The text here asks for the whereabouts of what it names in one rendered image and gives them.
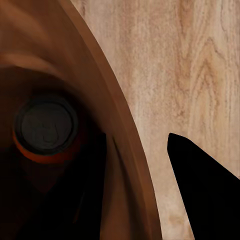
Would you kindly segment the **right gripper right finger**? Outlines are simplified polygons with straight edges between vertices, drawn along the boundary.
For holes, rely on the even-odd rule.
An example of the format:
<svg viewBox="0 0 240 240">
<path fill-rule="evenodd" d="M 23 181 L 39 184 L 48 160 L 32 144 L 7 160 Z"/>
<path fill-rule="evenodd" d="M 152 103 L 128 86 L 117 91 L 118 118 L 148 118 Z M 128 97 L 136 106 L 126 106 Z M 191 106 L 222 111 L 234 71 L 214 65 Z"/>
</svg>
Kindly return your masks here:
<svg viewBox="0 0 240 240">
<path fill-rule="evenodd" d="M 195 240 L 240 240 L 240 180 L 181 135 L 167 152 Z"/>
</svg>

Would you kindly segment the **can of soda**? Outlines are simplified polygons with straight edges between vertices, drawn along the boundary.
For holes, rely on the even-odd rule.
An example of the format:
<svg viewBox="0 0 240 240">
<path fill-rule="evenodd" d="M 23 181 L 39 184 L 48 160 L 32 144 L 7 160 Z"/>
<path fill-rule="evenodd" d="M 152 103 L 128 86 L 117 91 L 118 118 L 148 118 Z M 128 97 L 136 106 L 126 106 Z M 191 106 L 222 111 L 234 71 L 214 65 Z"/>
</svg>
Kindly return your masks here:
<svg viewBox="0 0 240 240">
<path fill-rule="evenodd" d="M 72 161 L 89 140 L 87 120 L 71 98 L 48 93 L 19 109 L 12 134 L 20 152 L 37 163 Z"/>
</svg>

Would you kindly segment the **trash can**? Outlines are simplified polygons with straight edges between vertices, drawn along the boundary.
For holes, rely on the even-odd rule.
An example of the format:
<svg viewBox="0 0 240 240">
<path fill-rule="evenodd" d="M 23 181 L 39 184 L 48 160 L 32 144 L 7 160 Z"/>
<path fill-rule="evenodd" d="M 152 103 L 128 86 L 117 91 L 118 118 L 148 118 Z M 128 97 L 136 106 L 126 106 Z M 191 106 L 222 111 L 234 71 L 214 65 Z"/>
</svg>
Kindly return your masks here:
<svg viewBox="0 0 240 240">
<path fill-rule="evenodd" d="M 163 240 L 130 108 L 71 0 L 0 0 L 0 240 L 13 239 L 72 162 L 41 164 L 15 144 L 15 116 L 23 104 L 43 94 L 74 100 L 84 112 L 88 139 L 106 134 L 99 240 Z"/>
</svg>

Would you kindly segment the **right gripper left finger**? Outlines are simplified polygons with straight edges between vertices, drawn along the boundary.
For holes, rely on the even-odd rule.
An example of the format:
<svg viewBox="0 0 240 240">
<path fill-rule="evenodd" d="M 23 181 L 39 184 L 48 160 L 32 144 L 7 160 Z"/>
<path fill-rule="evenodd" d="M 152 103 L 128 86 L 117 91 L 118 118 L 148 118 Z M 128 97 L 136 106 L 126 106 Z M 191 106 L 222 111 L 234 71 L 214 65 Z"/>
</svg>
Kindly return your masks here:
<svg viewBox="0 0 240 240">
<path fill-rule="evenodd" d="M 12 240 L 100 240 L 106 154 L 106 134 L 90 138 Z"/>
</svg>

